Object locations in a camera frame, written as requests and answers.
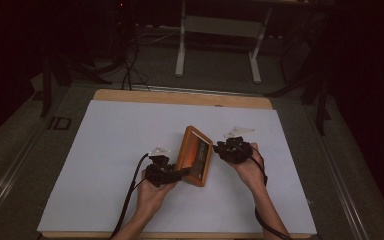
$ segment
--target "forearm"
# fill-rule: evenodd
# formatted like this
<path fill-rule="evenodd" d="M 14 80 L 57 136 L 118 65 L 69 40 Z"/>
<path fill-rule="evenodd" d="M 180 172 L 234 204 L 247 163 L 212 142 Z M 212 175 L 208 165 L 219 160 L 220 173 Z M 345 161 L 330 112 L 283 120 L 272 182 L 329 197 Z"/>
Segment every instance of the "forearm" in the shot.
<path fill-rule="evenodd" d="M 252 195 L 254 197 L 255 206 L 260 218 L 271 228 L 289 236 L 288 231 L 282 222 L 282 219 L 279 217 L 279 214 L 277 213 L 270 199 L 267 189 L 262 187 L 258 190 L 252 190 Z M 280 239 L 278 236 L 274 235 L 267 229 L 263 229 L 263 235 L 264 239 L 268 240 Z"/>
<path fill-rule="evenodd" d="M 137 240 L 151 219 L 141 217 L 135 213 L 129 222 L 124 225 L 112 240 Z"/>

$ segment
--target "table leg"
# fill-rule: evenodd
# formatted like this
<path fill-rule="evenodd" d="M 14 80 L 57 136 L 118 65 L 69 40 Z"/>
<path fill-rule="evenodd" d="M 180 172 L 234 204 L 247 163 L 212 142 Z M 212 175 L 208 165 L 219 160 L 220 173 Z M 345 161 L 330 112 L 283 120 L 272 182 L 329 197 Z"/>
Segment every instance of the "table leg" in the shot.
<path fill-rule="evenodd" d="M 183 65 L 185 63 L 185 18 L 186 18 L 186 0 L 182 0 L 182 16 L 180 19 L 180 46 L 177 54 L 176 77 L 183 76 Z"/>
<path fill-rule="evenodd" d="M 258 70 L 258 64 L 257 64 L 257 55 L 258 55 L 258 51 L 260 51 L 261 42 L 264 39 L 264 34 L 266 32 L 267 24 L 270 20 L 272 10 L 273 10 L 272 8 L 269 8 L 267 10 L 264 22 L 261 23 L 260 30 L 258 31 L 257 44 L 255 45 L 254 51 L 249 53 L 249 62 L 251 64 L 252 78 L 254 80 L 254 83 L 256 84 L 261 83 L 260 71 Z"/>

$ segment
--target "gray floor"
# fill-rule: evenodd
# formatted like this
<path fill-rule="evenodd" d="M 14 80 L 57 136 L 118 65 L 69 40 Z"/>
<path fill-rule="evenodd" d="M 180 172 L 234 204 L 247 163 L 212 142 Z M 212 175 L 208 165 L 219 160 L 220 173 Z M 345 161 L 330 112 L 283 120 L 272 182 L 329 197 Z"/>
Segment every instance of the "gray floor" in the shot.
<path fill-rule="evenodd" d="M 282 46 L 276 44 L 278 41 L 266 42 L 258 57 L 263 78 L 260 85 L 252 82 L 245 51 L 207 51 L 193 44 L 186 52 L 184 76 L 175 77 L 177 45 L 173 39 L 140 46 L 135 62 L 140 74 L 132 74 L 132 81 L 140 81 L 138 76 L 145 79 L 146 74 L 151 91 L 217 91 L 261 97 L 262 93 L 285 85 L 279 67 Z M 105 77 L 114 82 L 110 88 L 120 87 L 124 72 L 125 69 Z M 77 78 L 70 88 L 55 94 L 56 102 L 61 102 L 54 104 L 50 116 L 71 118 L 68 130 L 46 129 L 49 118 L 39 118 L 41 103 L 33 100 L 28 100 L 0 128 L 0 179 L 14 160 L 24 159 L 19 173 L 11 178 L 16 179 L 15 183 L 3 191 L 8 195 L 0 203 L 0 239 L 38 237 L 36 228 L 41 214 L 86 107 L 94 92 L 102 87 Z M 143 85 L 133 88 L 146 90 Z M 326 136 L 320 136 L 314 126 L 315 106 L 302 105 L 300 93 L 298 89 L 271 101 L 279 113 L 320 236 L 338 240 L 384 239 L 384 201 L 335 99 L 328 99 L 331 120 L 325 121 Z M 44 130 L 30 139 L 37 129 Z M 29 151 L 19 154 L 30 140 L 34 144 Z"/>

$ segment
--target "white board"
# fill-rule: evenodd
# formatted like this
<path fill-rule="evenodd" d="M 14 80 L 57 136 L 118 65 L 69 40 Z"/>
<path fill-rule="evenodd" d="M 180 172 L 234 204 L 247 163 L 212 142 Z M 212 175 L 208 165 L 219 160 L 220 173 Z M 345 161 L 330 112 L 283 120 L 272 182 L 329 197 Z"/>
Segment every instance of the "white board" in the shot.
<path fill-rule="evenodd" d="M 275 110 L 110 101 L 90 102 L 38 231 L 112 232 L 140 158 L 161 146 L 174 163 L 188 125 L 213 142 L 225 141 L 234 126 L 255 129 L 244 140 L 259 144 L 267 189 L 285 226 L 290 233 L 316 233 Z M 136 193 L 124 222 L 135 204 Z M 254 207 L 236 172 L 213 152 L 205 187 L 180 182 L 144 232 L 261 232 Z"/>

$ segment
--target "orange object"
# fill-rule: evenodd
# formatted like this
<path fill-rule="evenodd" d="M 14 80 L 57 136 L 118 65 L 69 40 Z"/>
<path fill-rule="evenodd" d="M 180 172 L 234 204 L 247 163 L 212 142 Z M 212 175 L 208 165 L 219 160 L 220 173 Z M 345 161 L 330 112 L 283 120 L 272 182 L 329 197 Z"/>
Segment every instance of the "orange object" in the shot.
<path fill-rule="evenodd" d="M 190 175 L 183 177 L 183 180 L 198 187 L 205 185 L 212 145 L 211 139 L 194 126 L 186 128 L 175 166 L 175 170 L 191 168 Z"/>

